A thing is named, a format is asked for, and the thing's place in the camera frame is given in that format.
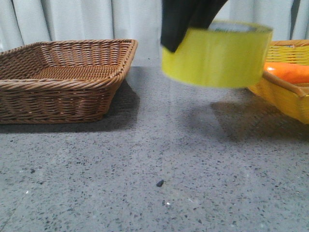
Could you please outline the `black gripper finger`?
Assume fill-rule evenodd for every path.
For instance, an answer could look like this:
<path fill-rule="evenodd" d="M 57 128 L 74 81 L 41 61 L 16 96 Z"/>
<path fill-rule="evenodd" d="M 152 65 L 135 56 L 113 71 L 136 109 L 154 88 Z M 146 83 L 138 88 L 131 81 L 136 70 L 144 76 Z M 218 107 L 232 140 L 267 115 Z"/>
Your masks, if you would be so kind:
<path fill-rule="evenodd" d="M 207 29 L 226 2 L 227 0 L 199 0 L 189 26 Z"/>
<path fill-rule="evenodd" d="M 202 0 L 162 1 L 161 45 L 174 53 L 183 41 L 189 26 L 193 23 Z"/>

